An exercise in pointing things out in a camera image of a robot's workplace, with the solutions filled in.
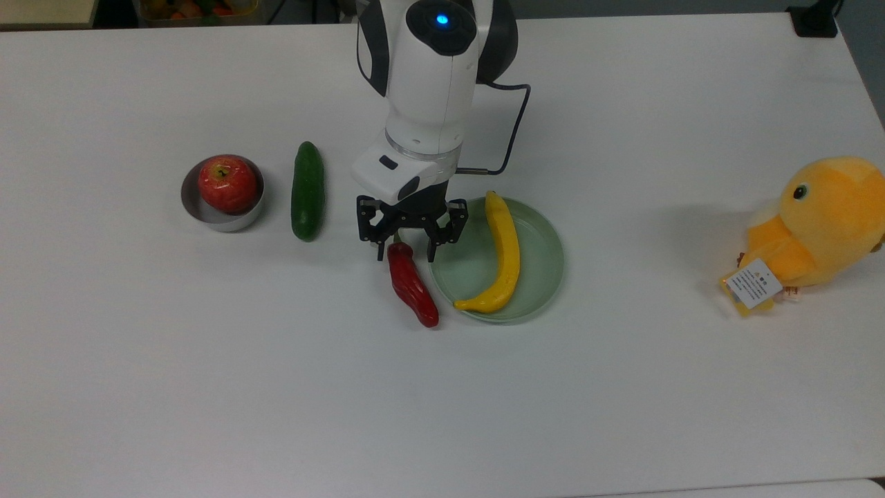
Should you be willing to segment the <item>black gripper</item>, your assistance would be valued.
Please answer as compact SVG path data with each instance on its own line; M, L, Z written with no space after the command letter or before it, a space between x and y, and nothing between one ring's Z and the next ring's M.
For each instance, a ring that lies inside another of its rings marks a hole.
M449 182L434 184L418 190L396 205L357 196L357 229L361 240L377 248L377 261L383 261L388 239L398 229L418 229L426 232L427 261L432 264L439 247L458 243L469 220L465 199L447 201Z

